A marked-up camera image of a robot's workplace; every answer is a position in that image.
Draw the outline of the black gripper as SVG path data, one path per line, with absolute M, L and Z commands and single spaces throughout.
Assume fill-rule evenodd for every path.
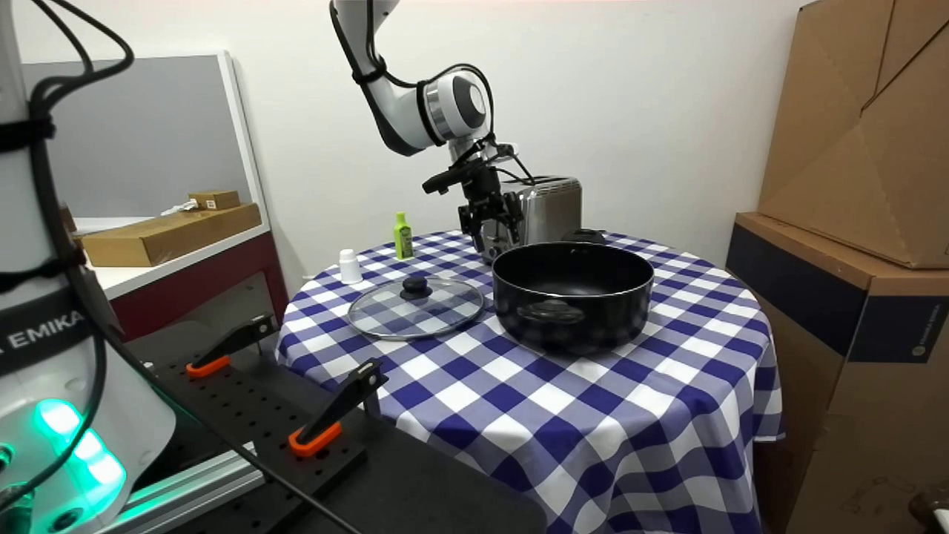
M 479 258 L 494 261 L 497 256 L 515 249 L 515 210 L 500 194 L 497 169 L 486 160 L 461 160 L 457 172 L 461 175 L 464 196 L 464 206 L 458 209 L 458 227 L 464 236 L 473 236 L 473 249 Z M 494 236 L 479 230 L 486 219 L 500 227 L 497 247 Z

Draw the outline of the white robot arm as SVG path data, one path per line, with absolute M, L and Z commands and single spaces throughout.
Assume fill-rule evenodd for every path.
M 329 20 L 362 89 L 381 142 L 411 158 L 443 145 L 451 163 L 429 175 L 424 194 L 461 188 L 458 230 L 494 261 L 515 244 L 518 209 L 497 184 L 494 163 L 507 150 L 494 141 L 494 99 L 486 74 L 452 62 L 424 81 L 400 81 L 377 52 L 377 29 L 397 0 L 329 0 Z

